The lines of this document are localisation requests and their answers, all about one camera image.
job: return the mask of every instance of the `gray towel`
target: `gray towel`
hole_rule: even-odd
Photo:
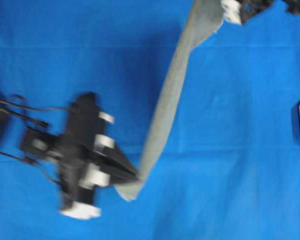
[[[117,192],[125,200],[136,199],[165,148],[176,115],[191,51],[219,29],[223,23],[223,18],[224,10],[221,6],[221,0],[194,0],[147,135],[139,169],[140,181],[115,186]]]

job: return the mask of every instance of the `blue background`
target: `blue background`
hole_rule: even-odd
[[[191,2],[0,0],[0,91],[35,107],[99,93],[115,116],[108,135],[138,164]],[[0,156],[0,240],[300,239],[300,16],[285,8],[224,23],[193,51],[167,146],[136,201],[105,188],[101,218],[72,219],[38,169]],[[31,116],[63,131],[64,112]],[[1,149],[21,156],[23,131],[13,119]]]

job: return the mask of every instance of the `black cable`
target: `black cable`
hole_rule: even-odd
[[[3,152],[3,151],[0,151],[0,154],[1,154],[1,155],[4,155],[4,156],[6,156],[6,157],[12,158],[12,159],[16,159],[16,160],[22,161],[22,162],[24,161],[23,158],[20,158],[20,157],[17,157],[17,156],[14,156],[14,155],[5,153],[5,152]]]
[[[47,128],[48,127],[48,123],[44,122],[44,121],[40,121],[38,119],[35,119],[35,118],[32,118],[32,117],[29,117],[29,116],[25,116],[25,115],[22,115],[18,112],[15,112],[15,111],[12,111],[12,110],[6,110],[7,113],[11,114],[11,115],[14,115],[20,119],[23,119],[23,120],[27,120],[27,121],[30,121],[30,122],[33,122],[34,124],[37,124],[43,128]]]
[[[58,185],[61,184],[59,181],[54,180],[52,177],[50,177],[50,176],[48,175],[48,173],[46,172],[46,170],[44,170],[43,166],[42,166],[39,162],[37,162],[37,165],[38,165],[39,169],[41,170],[41,172],[43,173],[43,175],[44,175],[49,181],[53,182],[54,184],[58,184]]]
[[[17,157],[17,156],[8,154],[8,153],[5,153],[5,152],[3,152],[3,151],[0,151],[0,154],[3,155],[3,156],[6,156],[6,157],[12,158],[12,159],[19,160],[19,161],[21,161],[21,162],[25,162],[25,160],[24,160],[23,158]],[[50,176],[47,174],[47,172],[43,169],[42,165],[41,165],[39,162],[33,160],[33,164],[36,164],[36,165],[38,166],[38,168],[41,170],[41,172],[43,173],[43,175],[44,175],[49,181],[53,182],[54,184],[58,184],[58,185],[61,184],[59,181],[56,181],[56,180],[54,180],[52,177],[50,177]]]
[[[27,100],[26,100],[23,96],[21,96],[21,95],[19,95],[19,94],[13,94],[13,95],[12,95],[12,99],[14,99],[14,98],[20,99],[20,100],[22,101],[22,105],[23,105],[24,107],[27,107],[27,105],[28,105],[28,104],[27,104]],[[23,114],[24,116],[28,116],[27,109],[22,108],[22,114]],[[24,122],[24,125],[25,125],[26,127],[28,127],[27,120],[26,120],[26,119],[23,119],[23,122]]]
[[[31,106],[24,106],[24,105],[16,104],[16,103],[13,103],[13,102],[4,101],[4,100],[0,100],[0,104],[10,105],[10,106],[13,106],[13,107],[16,107],[16,108],[26,109],[26,110],[30,110],[30,111],[41,111],[41,112],[55,111],[55,110],[64,110],[64,111],[70,111],[70,112],[74,111],[72,108],[63,107],[63,106],[31,107]]]

